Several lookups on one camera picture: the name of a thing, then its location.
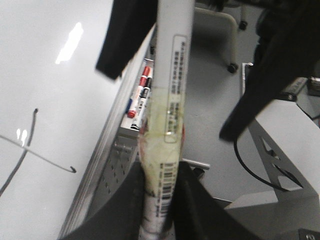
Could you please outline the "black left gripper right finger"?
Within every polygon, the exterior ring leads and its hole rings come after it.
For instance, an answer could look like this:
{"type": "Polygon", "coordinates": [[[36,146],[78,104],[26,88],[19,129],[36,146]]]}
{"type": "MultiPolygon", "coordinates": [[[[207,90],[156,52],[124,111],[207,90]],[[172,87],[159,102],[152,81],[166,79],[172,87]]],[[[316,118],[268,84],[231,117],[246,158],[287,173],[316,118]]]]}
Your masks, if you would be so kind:
{"type": "Polygon", "coordinates": [[[219,206],[185,161],[179,162],[171,210],[177,240],[255,239],[219,206]]]}

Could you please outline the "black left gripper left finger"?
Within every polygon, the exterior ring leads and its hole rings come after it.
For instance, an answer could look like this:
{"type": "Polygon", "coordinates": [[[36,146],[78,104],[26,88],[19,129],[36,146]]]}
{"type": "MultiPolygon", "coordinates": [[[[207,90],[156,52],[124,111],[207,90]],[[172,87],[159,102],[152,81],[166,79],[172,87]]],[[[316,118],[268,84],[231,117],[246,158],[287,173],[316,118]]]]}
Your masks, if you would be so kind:
{"type": "Polygon", "coordinates": [[[64,240],[137,240],[144,205],[145,174],[140,162],[130,171],[111,199],[64,240]]]}

